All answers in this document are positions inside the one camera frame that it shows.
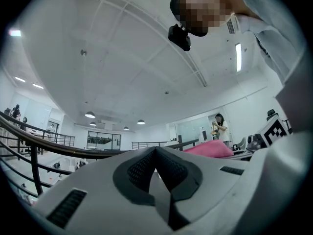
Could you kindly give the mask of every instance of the black cap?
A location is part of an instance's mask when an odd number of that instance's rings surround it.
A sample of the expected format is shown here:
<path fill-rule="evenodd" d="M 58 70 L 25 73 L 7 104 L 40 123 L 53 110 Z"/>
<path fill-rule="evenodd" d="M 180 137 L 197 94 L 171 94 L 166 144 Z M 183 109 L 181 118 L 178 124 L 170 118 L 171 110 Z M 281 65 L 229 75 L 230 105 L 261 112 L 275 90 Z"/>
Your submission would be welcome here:
<path fill-rule="evenodd" d="M 171 0 L 170 9 L 173 15 L 175 16 L 175 18 L 177 19 L 177 21 L 181 23 L 181 25 L 186 29 L 187 32 L 197 37 L 204 37 L 207 34 L 207 32 L 201 32 L 199 28 L 188 28 L 186 26 L 186 21 L 182 19 L 180 15 L 179 0 Z"/>

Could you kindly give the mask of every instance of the rectangular light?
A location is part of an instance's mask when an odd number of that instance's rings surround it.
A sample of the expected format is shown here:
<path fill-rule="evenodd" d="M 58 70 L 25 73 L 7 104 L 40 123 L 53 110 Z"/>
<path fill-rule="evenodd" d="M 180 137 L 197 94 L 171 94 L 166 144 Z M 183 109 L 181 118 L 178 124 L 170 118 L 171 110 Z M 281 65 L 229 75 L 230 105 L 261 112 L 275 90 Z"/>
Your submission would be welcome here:
<path fill-rule="evenodd" d="M 9 30 L 9 34 L 12 37 L 20 37 L 21 36 L 21 31 L 20 30 Z"/>
<path fill-rule="evenodd" d="M 43 87 L 42 87 L 42 86 L 37 85 L 37 84 L 33 84 L 33 86 L 38 87 L 38 88 L 40 88 L 40 89 L 43 89 Z"/>
<path fill-rule="evenodd" d="M 236 44 L 236 53 L 237 53 L 237 72 L 241 71 L 242 66 L 242 54 L 241 54 L 241 44 Z"/>
<path fill-rule="evenodd" d="M 15 79 L 17 79 L 17 80 L 19 80 L 19 81 L 22 81 L 22 82 L 24 82 L 25 83 L 25 80 L 24 79 L 21 79 L 21 78 L 19 78 L 19 77 L 15 77 Z"/>

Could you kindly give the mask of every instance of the woman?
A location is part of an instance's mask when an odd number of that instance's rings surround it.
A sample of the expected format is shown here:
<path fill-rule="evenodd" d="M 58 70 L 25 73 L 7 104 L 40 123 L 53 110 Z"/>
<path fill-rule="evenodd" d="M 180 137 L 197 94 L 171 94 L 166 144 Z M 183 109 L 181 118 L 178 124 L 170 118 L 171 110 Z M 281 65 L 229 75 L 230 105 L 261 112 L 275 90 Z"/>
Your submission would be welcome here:
<path fill-rule="evenodd" d="M 14 111 L 12 113 L 12 118 L 16 119 L 16 120 L 20 120 L 21 117 L 21 113 L 20 113 L 20 106 L 17 104 L 14 107 Z"/>
<path fill-rule="evenodd" d="M 219 129 L 220 133 L 220 140 L 229 147 L 229 130 L 228 130 L 228 123 L 224 120 L 222 114 L 218 113 L 215 116 L 216 122 L 213 121 L 212 124 L 215 125 Z"/>

